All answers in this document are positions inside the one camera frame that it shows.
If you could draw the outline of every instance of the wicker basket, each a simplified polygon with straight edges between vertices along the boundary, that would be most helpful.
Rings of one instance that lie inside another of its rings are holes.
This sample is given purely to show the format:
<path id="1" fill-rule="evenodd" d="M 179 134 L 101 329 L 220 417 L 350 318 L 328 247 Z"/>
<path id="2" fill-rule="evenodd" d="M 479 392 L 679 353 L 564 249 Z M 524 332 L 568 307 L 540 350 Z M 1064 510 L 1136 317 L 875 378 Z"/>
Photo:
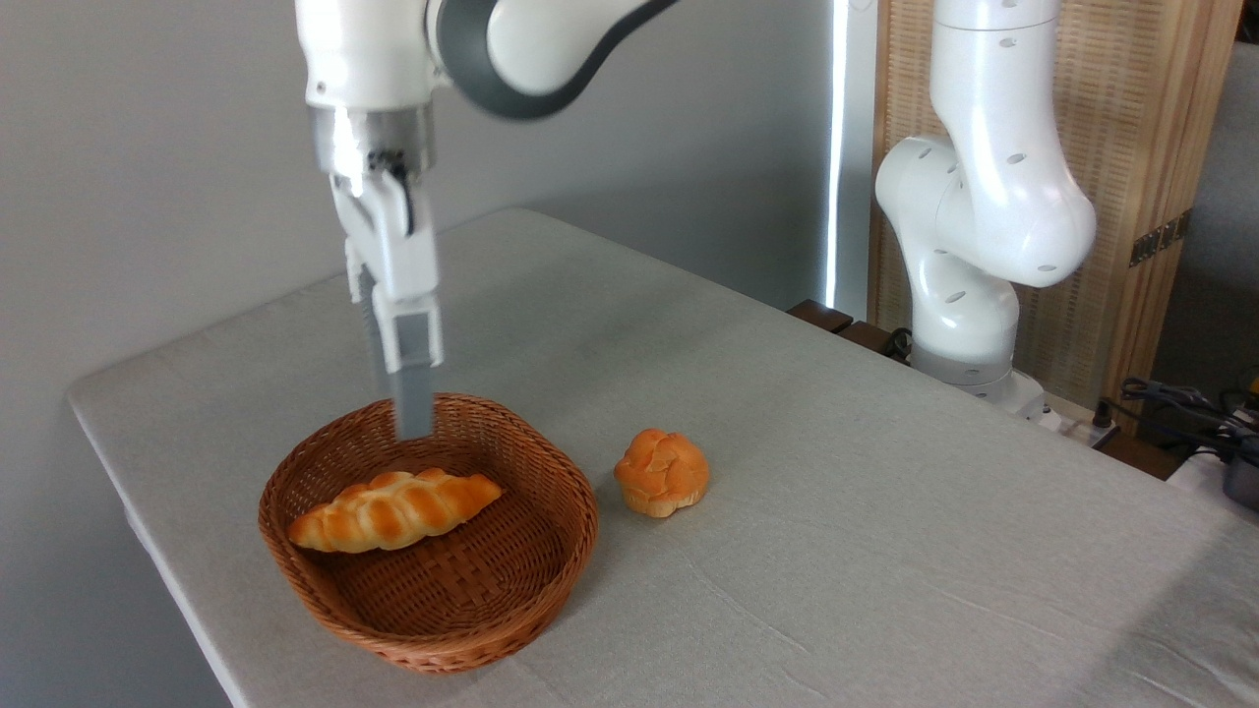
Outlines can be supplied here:
<path id="1" fill-rule="evenodd" d="M 298 445 L 262 494 L 258 525 L 315 619 L 405 669 L 449 674 L 514 654 L 559 615 L 598 533 L 585 475 L 506 408 L 437 397 L 433 435 L 397 442 L 393 404 L 373 403 Z M 446 535 L 399 551 L 320 553 L 285 529 L 387 469 L 481 472 L 502 496 Z"/>

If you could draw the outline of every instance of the black cable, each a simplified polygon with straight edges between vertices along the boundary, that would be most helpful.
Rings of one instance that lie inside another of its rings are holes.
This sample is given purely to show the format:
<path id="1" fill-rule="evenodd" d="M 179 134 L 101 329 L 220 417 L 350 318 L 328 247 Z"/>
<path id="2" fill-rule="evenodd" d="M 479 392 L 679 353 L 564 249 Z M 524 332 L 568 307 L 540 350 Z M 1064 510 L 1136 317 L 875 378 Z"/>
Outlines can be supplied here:
<path id="1" fill-rule="evenodd" d="M 891 336 L 888 339 L 888 344 L 883 346 L 884 357 L 900 357 L 901 359 L 909 359 L 909 351 L 913 348 L 914 333 L 909 328 L 896 328 L 891 330 Z"/>
<path id="2" fill-rule="evenodd" d="M 1152 401 L 1163 406 L 1172 406 L 1186 416 L 1207 421 L 1216 426 L 1240 426 L 1255 430 L 1250 421 L 1217 408 L 1202 392 L 1192 387 L 1167 385 L 1141 377 L 1128 377 L 1121 384 L 1121 396 L 1124 401 Z"/>
<path id="3" fill-rule="evenodd" d="M 1109 398 L 1103 398 L 1102 401 L 1105 404 L 1110 406 L 1114 411 L 1118 411 L 1118 412 L 1123 413 L 1124 416 L 1128 416 L 1129 418 L 1133 418 L 1133 420 L 1136 420 L 1136 421 L 1138 421 L 1141 423 L 1148 425 L 1148 426 L 1151 426 L 1151 427 L 1153 427 L 1153 428 L 1156 428 L 1156 430 L 1158 430 L 1158 431 L 1161 431 L 1161 432 L 1163 432 L 1166 435 L 1170 435 L 1172 437 L 1180 437 L 1182 440 L 1196 442 L 1196 443 L 1201 445 L 1202 447 L 1210 447 L 1212 450 L 1230 452 L 1233 455 L 1244 455 L 1244 450 L 1243 450 L 1241 445 L 1228 443 L 1228 442 L 1222 441 L 1219 437 L 1206 437 L 1206 436 L 1196 435 L 1196 433 L 1192 433 L 1192 432 L 1186 432 L 1186 431 L 1182 431 L 1182 430 L 1178 430 L 1178 428 L 1163 425 L 1160 421 L 1156 421 L 1156 420 L 1153 420 L 1153 418 L 1151 418 L 1148 416 L 1142 416 L 1141 413 L 1137 413 L 1136 411 L 1129 411 L 1129 409 L 1124 408 L 1123 406 L 1115 403 L 1114 401 L 1112 401 Z"/>

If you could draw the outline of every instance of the bread roll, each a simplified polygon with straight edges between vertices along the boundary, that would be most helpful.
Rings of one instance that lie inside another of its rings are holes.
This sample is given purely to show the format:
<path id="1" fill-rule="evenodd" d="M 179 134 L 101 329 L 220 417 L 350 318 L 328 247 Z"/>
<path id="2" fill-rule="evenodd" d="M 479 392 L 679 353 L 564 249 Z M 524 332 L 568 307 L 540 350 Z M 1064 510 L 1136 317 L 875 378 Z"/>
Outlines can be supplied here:
<path id="1" fill-rule="evenodd" d="M 437 467 L 384 472 L 300 517 L 288 527 L 288 540 L 325 552 L 394 551 L 449 532 L 501 495 L 483 475 L 456 477 Z"/>
<path id="2" fill-rule="evenodd" d="M 704 499 L 708 460 L 680 432 L 647 428 L 635 436 L 614 471 L 626 505 L 656 519 Z"/>

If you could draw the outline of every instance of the table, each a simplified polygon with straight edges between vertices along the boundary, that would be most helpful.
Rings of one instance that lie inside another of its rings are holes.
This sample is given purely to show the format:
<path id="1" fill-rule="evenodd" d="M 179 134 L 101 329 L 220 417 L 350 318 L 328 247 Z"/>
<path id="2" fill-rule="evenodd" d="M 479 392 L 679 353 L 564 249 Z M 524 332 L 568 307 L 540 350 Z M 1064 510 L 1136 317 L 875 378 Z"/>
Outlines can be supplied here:
<path id="1" fill-rule="evenodd" d="M 335 639 L 258 534 L 279 460 L 375 398 L 344 278 L 71 391 L 237 705 L 1259 704 L 1259 529 L 1233 514 L 535 213 L 438 249 L 439 388 L 529 421 L 601 511 L 560 617 L 485 669 Z M 611 474 L 648 426 L 713 467 L 663 522 Z"/>

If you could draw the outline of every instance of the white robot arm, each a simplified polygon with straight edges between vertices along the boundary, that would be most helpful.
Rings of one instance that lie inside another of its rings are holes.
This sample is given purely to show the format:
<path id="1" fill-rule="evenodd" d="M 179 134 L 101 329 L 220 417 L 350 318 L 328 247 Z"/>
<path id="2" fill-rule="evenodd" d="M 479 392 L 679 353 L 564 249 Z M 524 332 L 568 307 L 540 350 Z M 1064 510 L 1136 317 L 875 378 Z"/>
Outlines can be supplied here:
<path id="1" fill-rule="evenodd" d="M 675 0 L 296 0 L 319 166 L 345 229 L 351 299 L 392 391 L 399 438 L 432 427 L 442 362 L 432 89 L 451 82 L 509 118 L 540 118 Z"/>
<path id="2" fill-rule="evenodd" d="M 948 137 L 910 137 L 875 183 L 909 270 L 912 363 L 1030 420 L 1044 391 L 1012 369 L 1019 301 L 1088 256 L 1095 214 L 1054 121 L 1061 0 L 937 0 L 932 105 Z"/>

